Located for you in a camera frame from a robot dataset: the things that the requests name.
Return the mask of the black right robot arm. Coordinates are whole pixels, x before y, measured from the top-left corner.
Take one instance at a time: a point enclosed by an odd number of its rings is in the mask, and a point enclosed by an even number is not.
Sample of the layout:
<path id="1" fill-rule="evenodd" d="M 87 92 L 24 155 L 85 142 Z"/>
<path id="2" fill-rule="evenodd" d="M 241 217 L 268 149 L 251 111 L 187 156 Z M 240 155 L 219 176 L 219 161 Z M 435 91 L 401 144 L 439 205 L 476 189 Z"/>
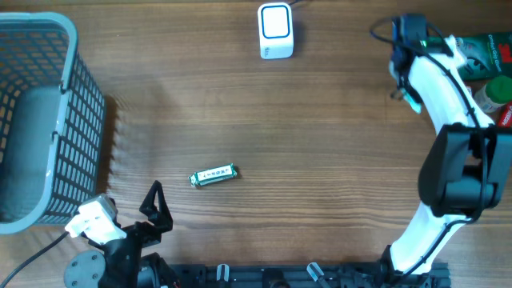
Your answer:
<path id="1" fill-rule="evenodd" d="M 511 166 L 511 131 L 496 126 L 466 88 L 467 58 L 455 36 L 432 38 L 422 14 L 390 18 L 389 69 L 411 107 L 425 108 L 436 139 L 418 176 L 420 204 L 383 255 L 391 286 L 421 285 L 433 261 L 463 226 L 499 203 Z"/>

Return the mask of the green white candy bar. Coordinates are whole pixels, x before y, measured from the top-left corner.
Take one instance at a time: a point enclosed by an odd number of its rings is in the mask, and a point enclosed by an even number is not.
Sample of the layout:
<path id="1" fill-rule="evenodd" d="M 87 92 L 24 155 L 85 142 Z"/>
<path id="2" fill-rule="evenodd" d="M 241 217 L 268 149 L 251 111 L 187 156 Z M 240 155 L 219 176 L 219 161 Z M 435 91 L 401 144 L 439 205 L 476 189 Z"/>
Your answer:
<path id="1" fill-rule="evenodd" d="M 189 181 L 192 186 L 206 186 L 212 183 L 221 182 L 227 179 L 236 178 L 238 172 L 233 163 L 201 170 L 189 176 Z"/>

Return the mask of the green 3M gloves packet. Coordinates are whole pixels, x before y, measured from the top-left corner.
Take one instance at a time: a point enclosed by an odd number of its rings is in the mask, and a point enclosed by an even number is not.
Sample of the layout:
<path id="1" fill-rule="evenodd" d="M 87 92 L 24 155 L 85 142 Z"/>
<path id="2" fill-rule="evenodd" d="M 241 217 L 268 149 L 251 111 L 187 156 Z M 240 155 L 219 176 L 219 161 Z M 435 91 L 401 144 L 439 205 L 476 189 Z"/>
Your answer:
<path id="1" fill-rule="evenodd" d="M 511 77 L 511 32 L 457 38 L 466 63 L 458 68 L 463 81 Z"/>

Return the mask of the green cap white bottle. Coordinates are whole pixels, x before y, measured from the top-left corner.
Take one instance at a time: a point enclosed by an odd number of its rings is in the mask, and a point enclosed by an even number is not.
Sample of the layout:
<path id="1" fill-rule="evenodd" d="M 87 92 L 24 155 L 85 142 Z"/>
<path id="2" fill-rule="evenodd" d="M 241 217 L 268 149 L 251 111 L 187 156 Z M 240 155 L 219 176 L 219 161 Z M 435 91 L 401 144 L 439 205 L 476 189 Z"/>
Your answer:
<path id="1" fill-rule="evenodd" d="M 485 113 L 492 113 L 511 102 L 511 78 L 500 75 L 484 85 L 474 100 Z"/>

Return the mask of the red Nescafe sachet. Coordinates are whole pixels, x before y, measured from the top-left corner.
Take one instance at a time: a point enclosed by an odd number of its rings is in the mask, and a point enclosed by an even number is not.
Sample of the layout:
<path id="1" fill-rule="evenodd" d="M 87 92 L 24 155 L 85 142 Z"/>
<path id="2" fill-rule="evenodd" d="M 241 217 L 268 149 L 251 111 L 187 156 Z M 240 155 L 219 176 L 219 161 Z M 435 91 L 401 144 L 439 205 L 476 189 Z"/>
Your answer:
<path id="1" fill-rule="evenodd" d="M 498 126 L 511 128 L 512 127 L 512 103 L 509 102 L 505 105 L 500 119 L 498 120 Z"/>

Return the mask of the teal white packet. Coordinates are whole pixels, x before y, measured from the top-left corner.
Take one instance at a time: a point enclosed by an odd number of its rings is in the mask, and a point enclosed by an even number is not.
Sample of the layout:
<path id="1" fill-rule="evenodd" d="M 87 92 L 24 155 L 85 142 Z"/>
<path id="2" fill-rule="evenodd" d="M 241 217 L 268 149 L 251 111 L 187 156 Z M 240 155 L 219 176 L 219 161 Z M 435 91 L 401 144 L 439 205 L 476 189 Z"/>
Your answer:
<path id="1" fill-rule="evenodd" d="M 415 91 L 406 90 L 404 92 L 404 100 L 409 103 L 410 108 L 416 113 L 420 114 L 422 112 L 422 99 L 419 94 Z"/>

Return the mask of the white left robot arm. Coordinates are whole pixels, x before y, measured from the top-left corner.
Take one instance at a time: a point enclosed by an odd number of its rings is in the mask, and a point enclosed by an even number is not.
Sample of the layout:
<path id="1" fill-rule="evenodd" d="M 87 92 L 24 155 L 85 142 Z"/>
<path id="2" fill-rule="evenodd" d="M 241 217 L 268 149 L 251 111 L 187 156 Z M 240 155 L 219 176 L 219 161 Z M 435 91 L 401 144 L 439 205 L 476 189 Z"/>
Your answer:
<path id="1" fill-rule="evenodd" d="M 83 237 L 92 250 L 75 256 L 64 273 L 67 287 L 180 287 L 177 274 L 157 253 L 142 255 L 173 229 L 162 184 L 154 181 L 139 211 L 145 222 L 122 227 L 114 200 L 100 194 L 85 201 L 65 226 L 72 238 Z"/>

